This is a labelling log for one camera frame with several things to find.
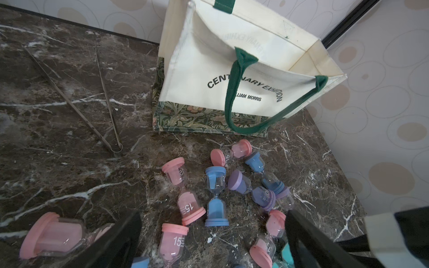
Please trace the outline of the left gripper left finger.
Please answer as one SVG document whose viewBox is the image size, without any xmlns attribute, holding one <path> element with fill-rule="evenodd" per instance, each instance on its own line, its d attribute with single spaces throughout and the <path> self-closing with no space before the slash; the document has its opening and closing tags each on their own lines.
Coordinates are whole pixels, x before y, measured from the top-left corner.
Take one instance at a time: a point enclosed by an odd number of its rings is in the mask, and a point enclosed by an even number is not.
<svg viewBox="0 0 429 268">
<path fill-rule="evenodd" d="M 66 263 L 66 268 L 130 268 L 137 252 L 142 221 L 138 211 L 114 224 L 94 244 Z"/>
</svg>

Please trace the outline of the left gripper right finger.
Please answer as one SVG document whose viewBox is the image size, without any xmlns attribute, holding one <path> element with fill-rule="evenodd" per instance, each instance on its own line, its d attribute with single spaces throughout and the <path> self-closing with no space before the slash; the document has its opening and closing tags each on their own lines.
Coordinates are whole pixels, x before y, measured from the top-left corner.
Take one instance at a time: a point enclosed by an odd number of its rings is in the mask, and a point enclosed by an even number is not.
<svg viewBox="0 0 429 268">
<path fill-rule="evenodd" d="M 287 212 L 285 227 L 296 268 L 364 267 L 298 211 Z"/>
</svg>

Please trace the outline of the purple hourglass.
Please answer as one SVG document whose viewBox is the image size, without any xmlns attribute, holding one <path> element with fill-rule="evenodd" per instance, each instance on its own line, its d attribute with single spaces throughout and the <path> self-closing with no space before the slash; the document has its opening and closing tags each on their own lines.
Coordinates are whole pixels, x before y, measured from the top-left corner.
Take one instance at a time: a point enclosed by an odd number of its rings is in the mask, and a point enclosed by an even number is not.
<svg viewBox="0 0 429 268">
<path fill-rule="evenodd" d="M 228 178 L 227 187 L 242 195 L 250 194 L 252 200 L 264 211 L 271 211 L 275 206 L 276 196 L 272 190 L 263 186 L 252 187 L 250 179 L 241 171 L 234 170 Z"/>
</svg>

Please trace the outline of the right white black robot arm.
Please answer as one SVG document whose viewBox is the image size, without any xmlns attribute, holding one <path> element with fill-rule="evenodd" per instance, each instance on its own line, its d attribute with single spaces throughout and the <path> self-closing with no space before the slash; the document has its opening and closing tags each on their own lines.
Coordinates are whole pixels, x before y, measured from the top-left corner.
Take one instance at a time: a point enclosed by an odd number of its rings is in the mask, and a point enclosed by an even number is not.
<svg viewBox="0 0 429 268">
<path fill-rule="evenodd" d="M 367 268 L 427 268 L 429 208 L 421 207 L 364 218 L 366 234 L 339 241 Z"/>
</svg>

